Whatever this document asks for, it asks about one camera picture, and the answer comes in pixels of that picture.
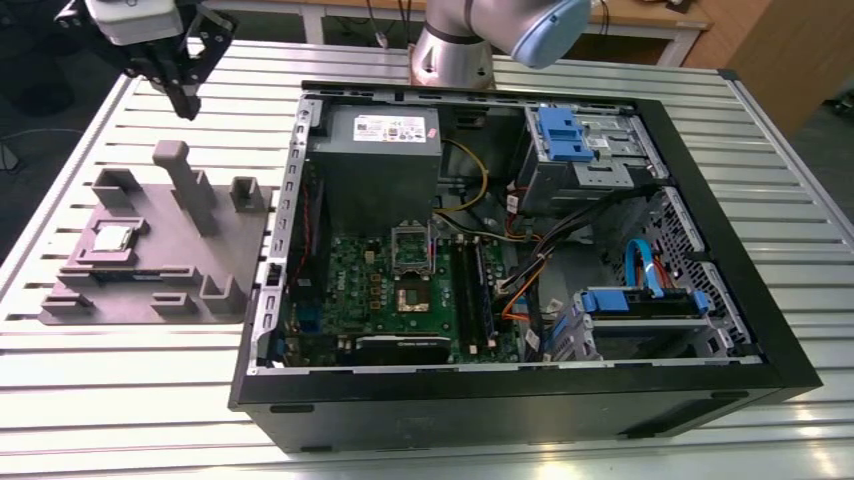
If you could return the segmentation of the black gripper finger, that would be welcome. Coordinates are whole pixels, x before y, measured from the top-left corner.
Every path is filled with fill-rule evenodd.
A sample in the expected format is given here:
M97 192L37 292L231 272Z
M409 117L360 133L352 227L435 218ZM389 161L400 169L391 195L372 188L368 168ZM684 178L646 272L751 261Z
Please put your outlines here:
M181 67L188 59L184 47L127 47L132 69L167 95L176 115L188 118L188 95Z
M197 54L189 56L189 66L185 71L183 89L188 107L183 117L188 120L193 120L199 113L201 101L197 96L197 89L207 81L231 46L237 25L237 21L225 13L211 10L207 7L195 8L191 31L197 34L203 48Z

